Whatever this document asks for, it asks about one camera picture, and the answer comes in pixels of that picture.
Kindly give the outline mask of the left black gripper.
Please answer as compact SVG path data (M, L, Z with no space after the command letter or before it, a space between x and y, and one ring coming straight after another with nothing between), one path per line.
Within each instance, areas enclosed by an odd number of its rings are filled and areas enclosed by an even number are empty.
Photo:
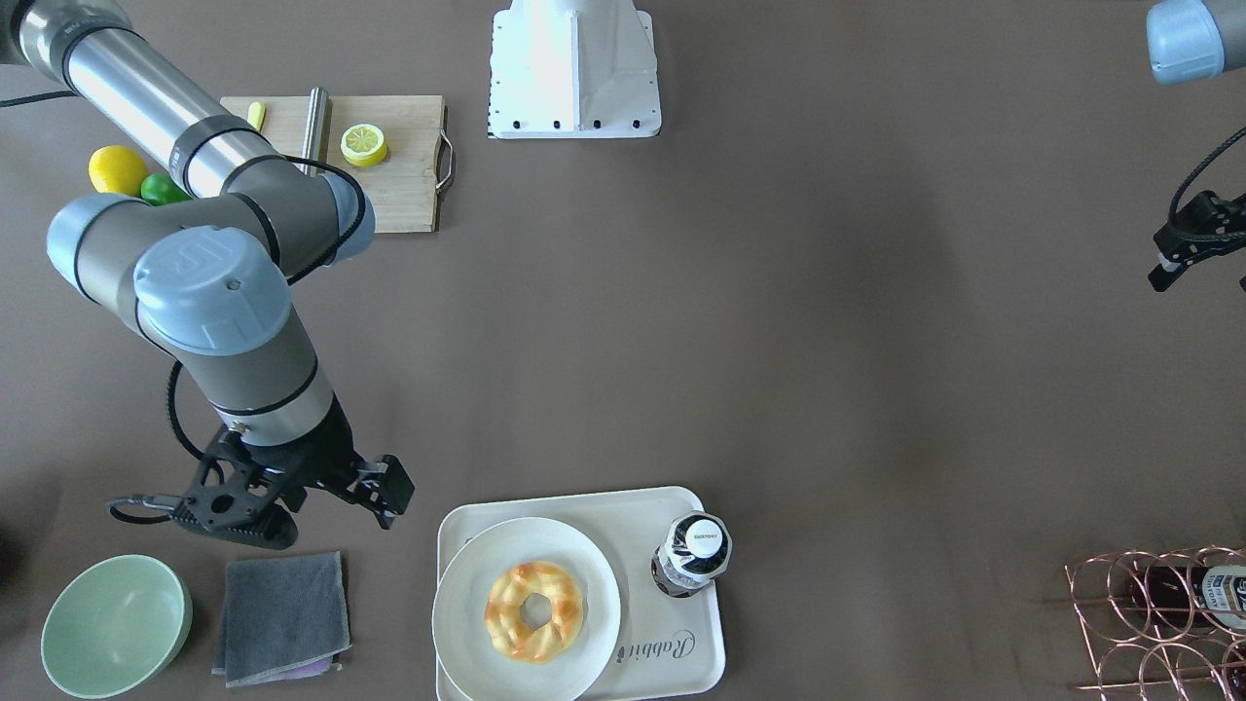
M1153 290L1165 293L1187 266L1210 256L1229 256L1245 245L1245 195L1224 199L1202 191L1153 237L1158 265Z

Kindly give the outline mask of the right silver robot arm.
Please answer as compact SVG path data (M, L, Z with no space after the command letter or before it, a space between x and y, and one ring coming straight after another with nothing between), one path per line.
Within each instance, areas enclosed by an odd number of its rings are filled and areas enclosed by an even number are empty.
M92 194L49 227L77 293L174 359L218 413L182 496L116 498L122 522L284 549L310 489L390 528L414 486L400 459L364 459L293 308L292 285L364 252L375 214L334 166L303 173L138 35L113 1L5 1L2 62L64 83L187 192L152 205Z

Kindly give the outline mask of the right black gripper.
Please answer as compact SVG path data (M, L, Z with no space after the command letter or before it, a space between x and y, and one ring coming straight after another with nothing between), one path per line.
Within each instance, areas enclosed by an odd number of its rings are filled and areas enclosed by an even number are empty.
M383 530L392 527L414 496L402 461L385 454L366 461L354 449L346 413L334 396L329 412L309 433L287 445L249 445L233 436L233 510L277 512L283 498L297 513L307 488L325 491L348 504L364 506Z

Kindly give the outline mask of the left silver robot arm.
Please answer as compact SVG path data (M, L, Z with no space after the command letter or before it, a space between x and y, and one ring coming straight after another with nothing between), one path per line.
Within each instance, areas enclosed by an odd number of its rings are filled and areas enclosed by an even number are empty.
M1216 77L1245 65L1245 2L1160 1L1148 12L1148 49L1158 83L1176 85ZM1177 186L1154 243L1158 265L1148 274L1155 293L1165 293L1189 266L1229 256L1245 247L1244 195L1197 192L1184 200L1192 182L1229 147L1244 142L1237 129L1215 147Z

